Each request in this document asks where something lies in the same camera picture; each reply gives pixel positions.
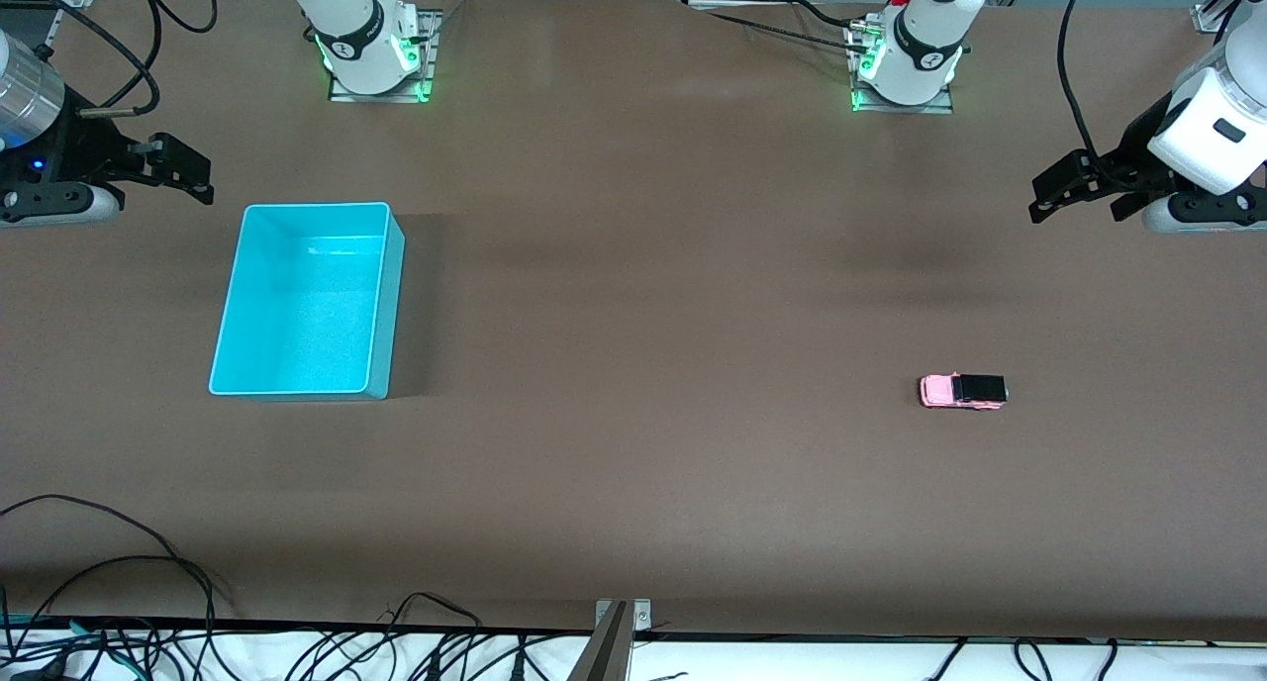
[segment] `turquoise container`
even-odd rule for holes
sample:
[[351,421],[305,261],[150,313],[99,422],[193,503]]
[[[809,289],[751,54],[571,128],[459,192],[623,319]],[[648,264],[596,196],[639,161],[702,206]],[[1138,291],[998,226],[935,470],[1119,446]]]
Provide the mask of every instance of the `turquoise container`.
[[388,396],[404,233],[385,203],[255,204],[215,344],[215,396]]

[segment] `silver cylinder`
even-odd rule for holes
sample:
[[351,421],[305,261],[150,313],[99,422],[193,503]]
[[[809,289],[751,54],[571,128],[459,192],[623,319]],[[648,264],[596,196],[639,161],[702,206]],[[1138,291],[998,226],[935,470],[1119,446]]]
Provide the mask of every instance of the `silver cylinder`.
[[66,101],[66,82],[13,36],[0,32],[0,148],[44,133]]

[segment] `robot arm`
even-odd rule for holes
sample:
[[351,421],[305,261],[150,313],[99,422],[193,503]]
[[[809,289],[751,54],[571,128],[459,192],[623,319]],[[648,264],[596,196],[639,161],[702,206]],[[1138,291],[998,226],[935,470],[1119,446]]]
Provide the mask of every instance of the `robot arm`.
[[400,0],[298,0],[326,67],[348,91],[385,93],[422,67],[418,10]]
[[1120,195],[1114,221],[1144,212],[1159,232],[1267,230],[1267,189],[1251,183],[1267,161],[1267,0],[1177,77],[1136,118],[1116,150],[1076,150],[1034,179],[1030,218]]
[[910,0],[868,16],[879,23],[882,39],[858,77],[888,101],[925,104],[954,79],[963,39],[986,0]]
[[180,189],[209,204],[212,165],[167,133],[141,143],[25,44],[0,32],[0,228],[109,221],[123,208],[115,181]]

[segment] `brown table surface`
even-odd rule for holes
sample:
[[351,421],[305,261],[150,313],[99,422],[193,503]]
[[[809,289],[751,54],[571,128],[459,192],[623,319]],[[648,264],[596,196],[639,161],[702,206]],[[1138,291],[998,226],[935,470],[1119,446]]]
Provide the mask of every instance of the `brown table surface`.
[[[851,113],[830,48],[669,0],[469,0],[414,107],[327,103],[293,0],[220,10],[167,29],[162,105],[119,122],[209,155],[217,204],[138,186],[109,227],[0,233],[5,501],[139,516],[243,618],[426,588],[492,624],[627,595],[670,630],[1267,635],[1267,240],[1104,203],[1029,223],[1077,145],[1057,11],[986,10],[933,118]],[[142,0],[91,14],[148,44]],[[1207,43],[1178,10],[1078,13],[1101,147]],[[128,75],[71,22],[54,62],[98,99]],[[208,394],[243,207],[375,199],[408,238],[393,397]],[[955,369],[1014,401],[921,408]],[[138,552],[60,503],[0,526],[19,609]],[[199,604],[143,567],[54,611]]]

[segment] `toy car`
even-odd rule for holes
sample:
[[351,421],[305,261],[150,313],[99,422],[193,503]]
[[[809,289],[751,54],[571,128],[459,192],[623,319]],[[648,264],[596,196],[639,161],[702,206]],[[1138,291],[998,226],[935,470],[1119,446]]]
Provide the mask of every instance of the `toy car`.
[[1007,387],[992,374],[929,374],[920,379],[920,402],[929,408],[991,411],[1007,403]]

